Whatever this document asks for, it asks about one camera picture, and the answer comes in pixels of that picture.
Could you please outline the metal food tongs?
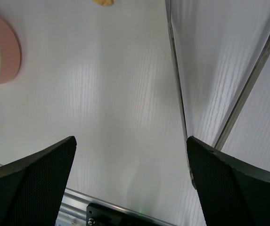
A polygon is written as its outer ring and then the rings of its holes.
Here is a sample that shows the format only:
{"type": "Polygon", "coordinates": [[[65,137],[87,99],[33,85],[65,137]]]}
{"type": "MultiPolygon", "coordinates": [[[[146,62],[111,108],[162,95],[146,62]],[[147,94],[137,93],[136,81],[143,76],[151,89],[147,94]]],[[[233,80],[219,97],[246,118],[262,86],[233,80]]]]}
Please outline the metal food tongs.
{"type": "Polygon", "coordinates": [[[270,171],[270,0],[168,0],[184,136],[270,171]]]}

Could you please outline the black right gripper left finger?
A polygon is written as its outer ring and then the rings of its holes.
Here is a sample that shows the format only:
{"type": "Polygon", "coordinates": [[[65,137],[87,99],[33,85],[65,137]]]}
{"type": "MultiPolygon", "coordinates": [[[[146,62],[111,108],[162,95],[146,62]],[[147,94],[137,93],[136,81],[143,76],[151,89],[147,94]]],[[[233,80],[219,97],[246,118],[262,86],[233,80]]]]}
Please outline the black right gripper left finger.
{"type": "Polygon", "coordinates": [[[76,152],[67,137],[0,166],[0,226],[53,226],[76,152]]]}

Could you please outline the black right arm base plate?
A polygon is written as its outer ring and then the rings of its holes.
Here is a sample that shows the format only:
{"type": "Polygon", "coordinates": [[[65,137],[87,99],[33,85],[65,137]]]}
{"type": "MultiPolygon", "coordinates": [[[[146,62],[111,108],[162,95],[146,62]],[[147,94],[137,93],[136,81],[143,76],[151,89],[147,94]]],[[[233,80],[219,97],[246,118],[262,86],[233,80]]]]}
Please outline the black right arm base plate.
{"type": "Polygon", "coordinates": [[[171,226],[163,221],[121,212],[100,204],[89,203],[86,209],[87,226],[171,226]]]}

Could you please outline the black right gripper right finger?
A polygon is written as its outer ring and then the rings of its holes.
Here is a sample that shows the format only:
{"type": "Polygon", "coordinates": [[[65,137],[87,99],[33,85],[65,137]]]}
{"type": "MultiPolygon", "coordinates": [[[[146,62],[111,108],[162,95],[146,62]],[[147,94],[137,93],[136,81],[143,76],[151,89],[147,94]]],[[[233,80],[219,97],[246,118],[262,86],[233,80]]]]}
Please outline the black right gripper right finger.
{"type": "Polygon", "coordinates": [[[270,226],[270,172],[195,137],[187,139],[189,166],[208,226],[270,226]]]}

